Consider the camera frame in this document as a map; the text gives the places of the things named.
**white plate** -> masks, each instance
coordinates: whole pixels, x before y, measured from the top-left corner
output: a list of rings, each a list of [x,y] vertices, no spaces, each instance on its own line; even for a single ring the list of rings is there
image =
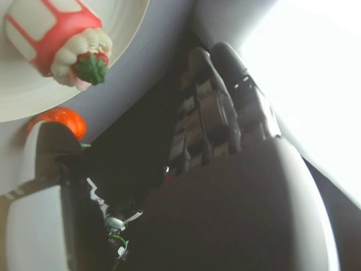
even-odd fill
[[[83,0],[103,22],[113,41],[112,66],[134,38],[149,0]],[[0,122],[32,116],[57,106],[79,91],[44,78],[8,42],[3,18],[13,0],[0,0]]]

